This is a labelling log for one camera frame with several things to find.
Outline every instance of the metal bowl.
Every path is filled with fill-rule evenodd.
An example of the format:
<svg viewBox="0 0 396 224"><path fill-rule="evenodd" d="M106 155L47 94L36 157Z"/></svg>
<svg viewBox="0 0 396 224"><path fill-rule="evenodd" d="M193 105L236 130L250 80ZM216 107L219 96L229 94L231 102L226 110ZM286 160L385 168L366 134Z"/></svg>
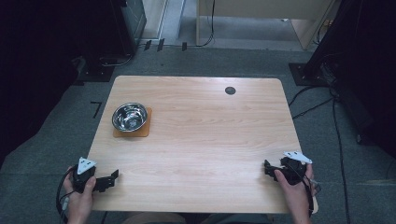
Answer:
<svg viewBox="0 0 396 224"><path fill-rule="evenodd" d="M113 114L113 126L121 132L133 132L146 123L148 111L138 103L120 106Z"/></svg>

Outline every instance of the table top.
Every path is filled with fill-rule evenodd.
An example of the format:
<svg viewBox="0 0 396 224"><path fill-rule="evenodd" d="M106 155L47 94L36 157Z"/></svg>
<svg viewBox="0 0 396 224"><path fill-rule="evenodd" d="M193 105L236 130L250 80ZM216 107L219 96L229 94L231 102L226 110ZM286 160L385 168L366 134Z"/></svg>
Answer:
<svg viewBox="0 0 396 224"><path fill-rule="evenodd" d="M149 135L115 138L111 117L131 102L152 108ZM94 193L93 209L287 213L262 163L279 166L293 150L301 148L278 79L117 77L88 159L97 177L120 176Z"/></svg>

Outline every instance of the cable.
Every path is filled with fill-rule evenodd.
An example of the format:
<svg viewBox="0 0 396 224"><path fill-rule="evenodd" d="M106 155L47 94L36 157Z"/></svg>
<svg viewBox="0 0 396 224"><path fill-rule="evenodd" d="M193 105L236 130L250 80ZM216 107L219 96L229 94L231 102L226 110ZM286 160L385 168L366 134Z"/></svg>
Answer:
<svg viewBox="0 0 396 224"><path fill-rule="evenodd" d="M305 183L304 181L304 176L300 176L300 174L292 167L290 166L288 163L286 163L286 165L288 166L288 168L290 168L295 174L297 174L298 177L300 177L301 182L303 182L304 187L305 187L305 191L306 191L306 197L308 198L308 215L311 217L312 212L314 211L314 199L312 197L312 189L311 189L311 182L309 182L309 187L308 185Z"/></svg>
<svg viewBox="0 0 396 224"><path fill-rule="evenodd" d="M299 117L301 117L301 116L304 116L304 115L305 115L306 113L308 113L309 111L314 110L314 109L320 107L321 105L326 105L326 104L329 103L332 99L333 99L333 98L330 98L329 100L326 100L325 102L320 103L319 105L315 105L314 107L311 107L311 108L305 110L304 112L302 112L302 113L300 113L300 114L294 116L292 119L297 119L297 118L299 118Z"/></svg>
<svg viewBox="0 0 396 224"><path fill-rule="evenodd" d="M303 93L303 92L305 92L305 91L307 91L307 90L314 89L314 88L316 88L316 87L318 87L318 86L308 86L308 87L305 87L305 88L303 88L302 90L298 91L298 92L293 96L293 99L291 99L291 101L290 101L290 103L289 103L289 106L291 106L291 105L294 103L294 101L297 99L297 96L298 96L298 95L300 95L301 93Z"/></svg>
<svg viewBox="0 0 396 224"><path fill-rule="evenodd" d="M344 171L344 153L343 153L343 146L341 143L341 135L338 129L337 117L335 116L335 101L334 98L332 101L332 118L334 119L335 130L337 132L338 138L338 146L340 148L340 162L341 162L341 176L343 177L343 186L344 186L344 197L345 197L345 206L346 206L346 223L350 224L350 217L349 217L349 204L348 204L348 197L347 197L347 180L346 174Z"/></svg>
<svg viewBox="0 0 396 224"><path fill-rule="evenodd" d="M396 162L396 160L393 160L393 161L390 163L390 165L388 166L387 175L385 176L385 179L389 179L389 170L390 170L390 167L392 167L393 163L395 163L395 162Z"/></svg>
<svg viewBox="0 0 396 224"><path fill-rule="evenodd" d="M214 17L214 15L215 15L215 4L216 4L216 0L213 0L213 6L212 6L212 26L211 26L212 32L211 32L211 34L210 34L210 37L207 39L206 43L204 43L203 45L196 45L196 47L204 47L204 46L208 45L208 44L213 40L213 36L214 36L214 34L215 34L215 29L214 29L214 27L213 27L213 17Z"/></svg>
<svg viewBox="0 0 396 224"><path fill-rule="evenodd" d="M123 66L123 65L125 65L126 63L128 63L129 61L131 61L131 59L134 57L134 55L133 54L131 54L130 56L129 56L129 58L125 61L125 62L123 62L123 63L102 63L102 66L103 67L112 67L112 66Z"/></svg>
<svg viewBox="0 0 396 224"><path fill-rule="evenodd" d="M106 217L107 217L107 212L103 214L102 221L100 222L101 224L105 224Z"/></svg>
<svg viewBox="0 0 396 224"><path fill-rule="evenodd" d="M74 192L76 192L76 191L73 190L73 191L71 191L70 193L66 193L64 196L61 197L61 199L59 200L59 202L61 202L63 198L69 196L70 194L72 194L72 193L74 193Z"/></svg>
<svg viewBox="0 0 396 224"><path fill-rule="evenodd" d="M60 194L61 194L62 185L64 184L64 180L67 178L67 176L68 176L71 172L73 172L73 171L75 171L75 170L77 170L77 166L76 166L76 165L73 166L72 168L70 168L70 169L64 174L64 176L62 177L61 182L59 183L58 191L57 191L57 193L56 193L56 209L58 210L59 216L61 217L61 220L62 220L64 223L67 223L68 219L67 219L66 215L64 214L64 210L63 210L63 208L62 208L62 205L61 205L61 201L60 201L59 196L60 196Z"/></svg>

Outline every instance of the hand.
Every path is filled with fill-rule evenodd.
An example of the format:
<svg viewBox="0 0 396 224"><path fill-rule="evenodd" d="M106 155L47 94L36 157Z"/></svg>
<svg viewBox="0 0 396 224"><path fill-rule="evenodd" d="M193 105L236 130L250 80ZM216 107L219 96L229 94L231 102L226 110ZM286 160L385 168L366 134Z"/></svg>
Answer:
<svg viewBox="0 0 396 224"><path fill-rule="evenodd" d="M70 181L70 175L64 180L64 189L66 193L73 192L73 184ZM92 210L92 190L95 187L96 178L92 176L85 184L82 194L73 192L69 196L69 224L82 224L88 220Z"/></svg>
<svg viewBox="0 0 396 224"><path fill-rule="evenodd" d="M297 223L311 223L309 218L308 209L309 202L306 196L305 186L303 182L300 182L294 186L290 185L286 180L282 172L275 170L276 179L279 182L280 187L285 193L286 203L291 212L293 222ZM305 175L309 179L314 178L314 171L312 169L312 164L306 165ZM309 180L304 178L305 183L309 186Z"/></svg>

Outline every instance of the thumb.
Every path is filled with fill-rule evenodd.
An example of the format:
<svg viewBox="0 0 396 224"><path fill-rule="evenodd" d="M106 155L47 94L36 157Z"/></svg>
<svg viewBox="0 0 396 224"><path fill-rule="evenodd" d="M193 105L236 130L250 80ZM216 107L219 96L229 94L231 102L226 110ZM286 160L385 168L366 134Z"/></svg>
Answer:
<svg viewBox="0 0 396 224"><path fill-rule="evenodd" d="M89 195L92 194L93 188L95 187L96 184L96 178L94 176L91 176L87 183L85 184L84 192L83 194L87 193Z"/></svg>
<svg viewBox="0 0 396 224"><path fill-rule="evenodd" d="M286 177L282 174L282 172L280 172L278 170L274 170L274 173L276 175L276 179L277 179L277 182L279 182L280 187L283 190L286 190L290 186Z"/></svg>

